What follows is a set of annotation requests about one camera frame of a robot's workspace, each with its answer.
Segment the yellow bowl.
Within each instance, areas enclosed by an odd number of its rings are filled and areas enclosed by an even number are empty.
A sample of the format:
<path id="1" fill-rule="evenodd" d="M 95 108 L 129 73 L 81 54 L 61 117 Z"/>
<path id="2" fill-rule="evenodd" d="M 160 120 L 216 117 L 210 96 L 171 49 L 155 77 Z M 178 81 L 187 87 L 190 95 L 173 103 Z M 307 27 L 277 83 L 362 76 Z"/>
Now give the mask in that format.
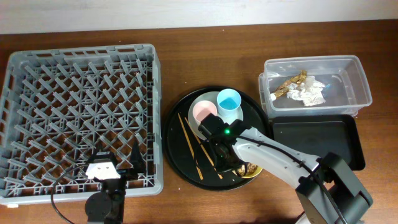
<path id="1" fill-rule="evenodd" d="M 256 177 L 262 172 L 263 168 L 252 164 L 250 162 L 244 162 L 242 165 L 239 165 L 232 169 L 232 172 L 238 177 L 244 179 L 251 179 Z"/>

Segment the gold snack wrapper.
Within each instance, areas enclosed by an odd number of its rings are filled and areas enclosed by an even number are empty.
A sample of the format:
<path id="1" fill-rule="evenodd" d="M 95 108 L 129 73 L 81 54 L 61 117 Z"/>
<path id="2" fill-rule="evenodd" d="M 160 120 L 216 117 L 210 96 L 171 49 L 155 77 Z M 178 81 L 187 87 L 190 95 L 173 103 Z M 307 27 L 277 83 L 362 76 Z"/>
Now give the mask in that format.
<path id="1" fill-rule="evenodd" d="M 276 90 L 270 94 L 271 100 L 274 101 L 277 98 L 283 96 L 290 90 L 296 89 L 307 77 L 307 71 L 301 70 L 300 73 L 293 78 L 288 79 L 287 81 L 283 82 Z"/>

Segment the white tissue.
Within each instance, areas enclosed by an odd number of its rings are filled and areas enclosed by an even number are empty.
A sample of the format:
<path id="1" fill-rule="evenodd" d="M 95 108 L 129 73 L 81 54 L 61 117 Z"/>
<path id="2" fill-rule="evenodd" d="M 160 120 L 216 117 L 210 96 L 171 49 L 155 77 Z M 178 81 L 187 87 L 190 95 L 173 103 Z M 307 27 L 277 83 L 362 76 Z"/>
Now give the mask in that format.
<path id="1" fill-rule="evenodd" d="M 322 94 L 324 87 L 326 85 L 314 76 L 307 76 L 296 89 L 287 92 L 287 98 L 302 101 L 305 106 L 320 105 L 326 102 Z"/>

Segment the food scraps and rice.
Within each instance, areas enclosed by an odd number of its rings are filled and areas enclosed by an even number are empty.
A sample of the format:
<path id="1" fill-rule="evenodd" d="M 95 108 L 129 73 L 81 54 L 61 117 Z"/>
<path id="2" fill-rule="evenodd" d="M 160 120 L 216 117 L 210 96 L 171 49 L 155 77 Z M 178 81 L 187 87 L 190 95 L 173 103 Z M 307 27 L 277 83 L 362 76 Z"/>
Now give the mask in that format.
<path id="1" fill-rule="evenodd" d="M 258 166 L 252 163 L 245 163 L 236 170 L 239 176 L 247 176 L 253 174 L 257 170 Z"/>

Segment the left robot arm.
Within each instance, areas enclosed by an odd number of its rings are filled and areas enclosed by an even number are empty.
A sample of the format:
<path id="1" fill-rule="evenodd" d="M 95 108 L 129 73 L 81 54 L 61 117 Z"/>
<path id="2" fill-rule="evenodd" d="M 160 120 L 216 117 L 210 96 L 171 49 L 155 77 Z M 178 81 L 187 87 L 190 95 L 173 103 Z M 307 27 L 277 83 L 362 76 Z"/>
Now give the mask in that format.
<path id="1" fill-rule="evenodd" d="M 113 152 L 104 151 L 102 145 L 94 150 L 87 161 L 85 174 L 90 180 L 100 183 L 101 190 L 88 198 L 85 213 L 88 223 L 122 223 L 126 183 L 137 180 L 146 171 L 146 165 L 135 142 L 132 146 L 128 169 L 117 169 L 117 159 Z"/>

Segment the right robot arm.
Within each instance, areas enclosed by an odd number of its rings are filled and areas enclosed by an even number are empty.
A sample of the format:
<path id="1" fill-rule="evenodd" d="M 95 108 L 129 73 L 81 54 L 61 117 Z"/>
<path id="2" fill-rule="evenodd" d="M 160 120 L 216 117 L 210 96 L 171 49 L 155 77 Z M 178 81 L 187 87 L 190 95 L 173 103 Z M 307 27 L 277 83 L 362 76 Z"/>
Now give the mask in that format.
<path id="1" fill-rule="evenodd" d="M 358 223 L 373 198 L 349 165 L 330 152 L 325 157 L 285 146 L 240 119 L 231 124 L 209 114 L 199 126 L 215 157 L 218 173 L 255 164 L 289 184 L 303 207 L 298 223 Z"/>

